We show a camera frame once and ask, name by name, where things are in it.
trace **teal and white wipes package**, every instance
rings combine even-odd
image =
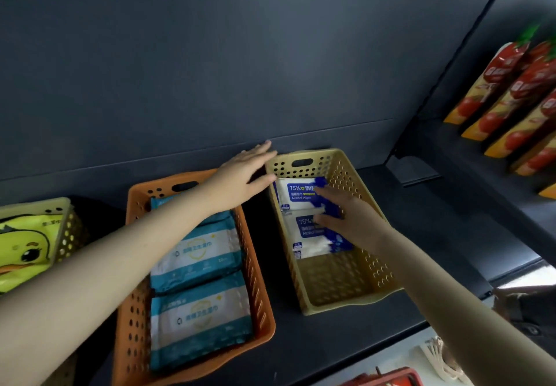
[[[151,288],[172,292],[238,270],[241,247],[230,215],[214,224],[200,225],[178,242],[151,269]]]
[[[314,178],[278,178],[276,191],[281,211],[315,209],[316,199]]]
[[[179,194],[176,194],[174,196],[169,196],[169,197],[164,197],[162,199],[157,199],[155,197],[151,198],[151,210],[157,209],[160,206],[162,206],[164,203],[168,203],[170,200],[172,200],[173,198],[177,197]],[[232,212],[231,210],[225,210],[224,212],[218,212],[215,213],[214,215],[209,216],[207,219],[205,219],[204,221],[202,221],[200,225],[207,225],[207,224],[213,224],[214,222],[220,222],[225,220],[228,216],[231,216]]]
[[[313,221],[314,215],[324,212],[324,207],[284,212],[284,224],[296,259],[330,253],[332,241],[324,236],[324,227]]]
[[[253,335],[241,271],[152,299],[151,369],[174,368]]]

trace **black shelf edge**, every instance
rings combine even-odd
[[[460,137],[456,126],[441,120],[414,124],[396,154],[423,159],[548,263],[556,265],[556,200],[538,195],[556,182],[556,171],[541,171],[531,177],[509,173],[505,159],[484,156],[479,142]]]

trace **left arm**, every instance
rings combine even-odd
[[[248,183],[276,152],[241,152],[203,184],[0,298],[0,385],[42,383],[201,221],[268,187]]]

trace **basket handle hole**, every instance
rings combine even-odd
[[[192,189],[196,185],[199,185],[197,181],[189,181],[189,182],[184,182],[182,184],[175,184],[172,186],[172,191],[179,193],[180,191]]]
[[[298,166],[309,166],[309,165],[311,165],[312,163],[313,163],[313,159],[308,158],[308,159],[298,159],[298,160],[296,160],[296,161],[293,161],[293,162],[291,163],[291,165],[292,165],[294,168],[297,168]]]

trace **hand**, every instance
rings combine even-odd
[[[257,169],[276,156],[275,150],[267,151],[270,144],[270,140],[267,140],[263,144],[257,144],[251,150],[242,151],[199,186],[208,195],[207,200],[210,201],[212,213],[241,205],[276,180],[276,175],[268,173],[249,182]]]
[[[394,229],[367,202],[350,193],[325,186],[316,187],[318,195],[337,204],[344,211],[344,219],[315,215],[319,225],[343,235],[348,241],[370,253],[379,254],[377,245]]]

